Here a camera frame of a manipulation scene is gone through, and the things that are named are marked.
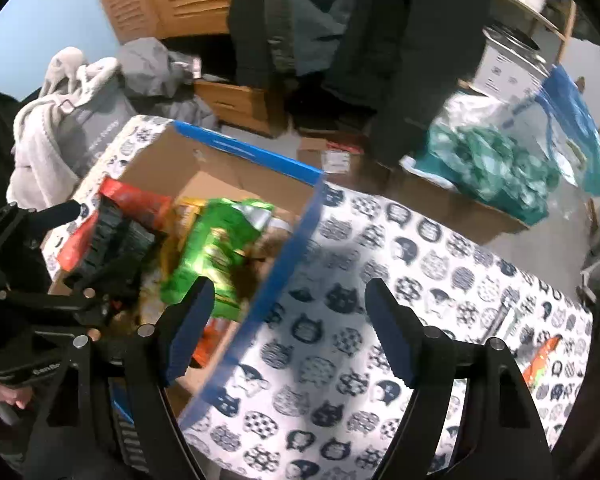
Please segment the person's hand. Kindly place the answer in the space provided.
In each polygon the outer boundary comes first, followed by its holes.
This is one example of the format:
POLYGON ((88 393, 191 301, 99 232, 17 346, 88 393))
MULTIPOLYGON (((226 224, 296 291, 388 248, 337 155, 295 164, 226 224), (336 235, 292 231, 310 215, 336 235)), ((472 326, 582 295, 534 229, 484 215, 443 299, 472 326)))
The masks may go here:
POLYGON ((32 396, 33 390, 29 386, 14 389, 0 383, 0 403, 6 403, 24 410, 30 403, 32 396))

